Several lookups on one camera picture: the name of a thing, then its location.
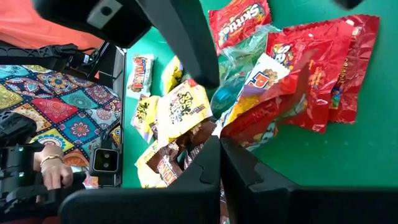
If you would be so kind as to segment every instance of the candy pile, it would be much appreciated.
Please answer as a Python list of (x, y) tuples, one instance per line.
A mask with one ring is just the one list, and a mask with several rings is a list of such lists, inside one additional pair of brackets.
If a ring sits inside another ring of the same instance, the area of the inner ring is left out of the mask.
[[(233, 0), (210, 11), (221, 85), (205, 89), (183, 74), (177, 57), (162, 74), (163, 97), (150, 96), (153, 55), (135, 55), (127, 95), (139, 99), (131, 124), (150, 143), (138, 159), (143, 187), (166, 187), (190, 165), (211, 134), (257, 149), (277, 124), (324, 133), (329, 121), (354, 123), (358, 93), (379, 18), (346, 16), (280, 30), (266, 0)], [(222, 220), (228, 219), (221, 198)]]

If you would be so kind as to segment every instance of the red candy bag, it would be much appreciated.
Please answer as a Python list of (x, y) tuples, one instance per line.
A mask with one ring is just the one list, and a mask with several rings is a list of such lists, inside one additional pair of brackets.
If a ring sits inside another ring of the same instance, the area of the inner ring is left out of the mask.
[(209, 21), (219, 55), (250, 37), (256, 26), (271, 23), (271, 12), (267, 0), (232, 0), (220, 10), (210, 10)]
[(354, 31), (347, 58), (331, 93), (329, 121), (354, 123), (358, 109), (358, 93), (368, 68), (380, 18), (367, 15), (346, 16), (332, 21), (286, 27), (284, 32), (289, 33), (339, 21), (354, 25)]
[(302, 55), (293, 72), (265, 91), (259, 103), (238, 116), (221, 131), (251, 151), (277, 134), (275, 120), (291, 114), (291, 109), (309, 93), (308, 64), (314, 51)]
[(289, 69), (295, 66), (303, 51), (318, 49), (309, 65), (311, 90), (304, 102), (306, 110), (288, 118), (286, 123), (320, 133), (326, 131), (331, 91), (347, 56), (353, 29), (341, 21), (269, 35), (266, 53)]

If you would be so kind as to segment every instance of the colorful patterned fabric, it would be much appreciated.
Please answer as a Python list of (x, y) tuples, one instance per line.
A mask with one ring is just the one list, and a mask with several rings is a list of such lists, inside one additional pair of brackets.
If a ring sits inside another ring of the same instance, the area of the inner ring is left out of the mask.
[(115, 145), (120, 100), (111, 89), (32, 65), (0, 65), (0, 111), (10, 110), (37, 124), (34, 140), (60, 146), (65, 162), (88, 166), (100, 134), (110, 132)]

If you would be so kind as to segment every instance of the gold bracelet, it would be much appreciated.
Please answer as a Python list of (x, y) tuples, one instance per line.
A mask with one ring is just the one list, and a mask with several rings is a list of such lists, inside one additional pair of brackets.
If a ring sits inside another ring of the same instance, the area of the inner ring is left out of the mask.
[(44, 163), (45, 161), (50, 160), (50, 159), (60, 159), (61, 162), (63, 162), (62, 157), (60, 157), (59, 155), (56, 155), (56, 154), (54, 154), (54, 155), (49, 155), (49, 156), (47, 156), (46, 158), (43, 159), (43, 161), (40, 163), (40, 167), (42, 167), (42, 165), (43, 165), (43, 163)]

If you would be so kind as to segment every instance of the green table surface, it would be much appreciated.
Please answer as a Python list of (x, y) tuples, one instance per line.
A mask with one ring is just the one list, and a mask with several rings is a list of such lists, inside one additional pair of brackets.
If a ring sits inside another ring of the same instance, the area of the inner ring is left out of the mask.
[[(203, 11), (224, 7), (228, 0), (201, 0)], [(332, 0), (269, 0), (273, 25), (279, 28), (349, 14), (380, 16), (379, 35), (359, 95), (356, 123), (328, 125), (325, 134), (295, 126), (282, 126), (276, 138), (256, 156), (300, 185), (398, 186), (398, 75), (394, 68), (398, 50), (398, 1), (365, 0), (345, 11)], [(160, 76), (173, 52), (156, 29), (151, 29), (127, 52), (126, 74), (136, 53), (152, 53), (152, 94), (160, 95)], [(130, 125), (137, 100), (124, 105), (123, 187), (140, 187), (134, 163), (148, 147)]]

